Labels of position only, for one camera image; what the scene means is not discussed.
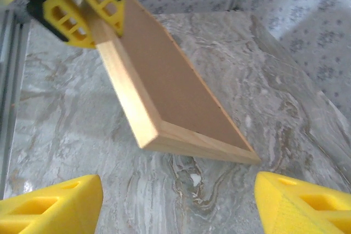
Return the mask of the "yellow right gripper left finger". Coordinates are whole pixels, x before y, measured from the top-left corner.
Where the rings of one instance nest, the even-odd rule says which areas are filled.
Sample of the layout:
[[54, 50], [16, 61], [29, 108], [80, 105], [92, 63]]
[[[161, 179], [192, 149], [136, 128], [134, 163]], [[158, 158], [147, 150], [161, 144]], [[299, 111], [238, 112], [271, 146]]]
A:
[[0, 234], [94, 234], [103, 203], [97, 174], [0, 201]]

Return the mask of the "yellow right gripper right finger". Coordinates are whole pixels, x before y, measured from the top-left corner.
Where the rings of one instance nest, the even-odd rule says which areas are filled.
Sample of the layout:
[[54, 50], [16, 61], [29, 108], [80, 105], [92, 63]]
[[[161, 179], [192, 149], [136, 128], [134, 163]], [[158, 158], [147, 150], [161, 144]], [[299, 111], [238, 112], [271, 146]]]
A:
[[265, 234], [351, 234], [351, 194], [259, 172], [254, 197]]

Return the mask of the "light wooden picture frame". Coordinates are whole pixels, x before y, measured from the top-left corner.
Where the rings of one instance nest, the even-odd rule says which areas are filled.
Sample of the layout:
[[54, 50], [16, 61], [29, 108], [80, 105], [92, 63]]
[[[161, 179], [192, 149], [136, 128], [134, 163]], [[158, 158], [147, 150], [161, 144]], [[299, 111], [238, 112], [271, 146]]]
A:
[[117, 37], [90, 7], [84, 12], [97, 50], [141, 149], [239, 163], [260, 162], [252, 147], [244, 150], [163, 121], [123, 47], [121, 37]]

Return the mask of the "brown backing board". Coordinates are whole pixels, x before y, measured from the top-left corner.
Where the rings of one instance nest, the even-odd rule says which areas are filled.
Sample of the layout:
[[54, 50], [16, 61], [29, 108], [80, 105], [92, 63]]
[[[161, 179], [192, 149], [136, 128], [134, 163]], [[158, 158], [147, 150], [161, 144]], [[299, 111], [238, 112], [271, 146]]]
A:
[[170, 33], [137, 0], [125, 0], [120, 40], [163, 121], [251, 149]]

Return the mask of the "aluminium mounting rail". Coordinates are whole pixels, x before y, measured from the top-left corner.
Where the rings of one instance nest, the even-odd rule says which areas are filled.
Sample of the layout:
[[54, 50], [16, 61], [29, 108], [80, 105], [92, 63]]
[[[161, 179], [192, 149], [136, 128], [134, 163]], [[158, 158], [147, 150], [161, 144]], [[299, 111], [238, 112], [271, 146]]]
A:
[[0, 200], [9, 170], [30, 24], [0, 11]]

